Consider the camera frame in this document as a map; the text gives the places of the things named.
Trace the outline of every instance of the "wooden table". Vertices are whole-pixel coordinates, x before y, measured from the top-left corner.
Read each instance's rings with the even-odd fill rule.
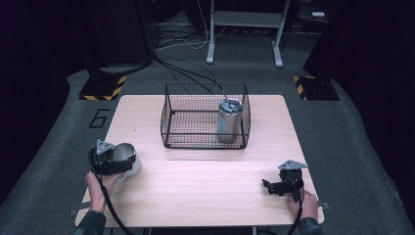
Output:
[[[250,95],[251,133],[244,150],[166,149],[161,141],[162,95],[120,98],[106,141],[130,143],[142,163],[111,196],[127,227],[265,226],[294,222],[288,196],[269,195],[261,179],[281,181],[278,165],[304,163],[282,96]],[[304,188],[315,193],[308,169]],[[89,201],[88,190],[82,202]],[[88,209],[78,212],[78,224]],[[318,222],[324,220],[319,209]],[[117,227],[108,209],[107,227]]]

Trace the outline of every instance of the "wire cage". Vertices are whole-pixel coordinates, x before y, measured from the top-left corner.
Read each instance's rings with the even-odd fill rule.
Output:
[[[217,131],[219,103],[226,94],[242,105],[233,134]],[[251,129],[251,108],[245,84],[167,84],[161,114],[161,139],[171,149],[245,149]],[[232,141],[222,141],[226,135]]]

